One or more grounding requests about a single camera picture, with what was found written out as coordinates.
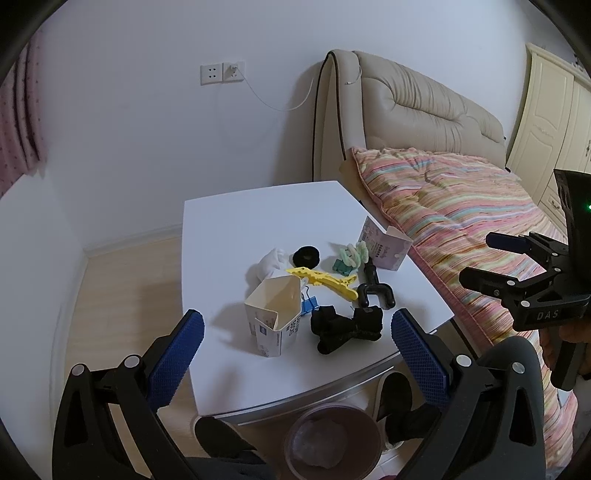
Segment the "person's right hand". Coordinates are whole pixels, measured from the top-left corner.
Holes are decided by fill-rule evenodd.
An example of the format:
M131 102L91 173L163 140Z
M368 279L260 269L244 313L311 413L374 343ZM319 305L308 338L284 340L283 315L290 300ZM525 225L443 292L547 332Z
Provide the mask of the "person's right hand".
M553 347L550 330L547 328L539 331L540 345L543 350L545 365L553 370L557 360L557 350ZM559 337L566 342L585 343L591 342L590 323L586 321L572 322L559 327ZM579 368L580 375L590 372L590 348L586 350L586 357Z

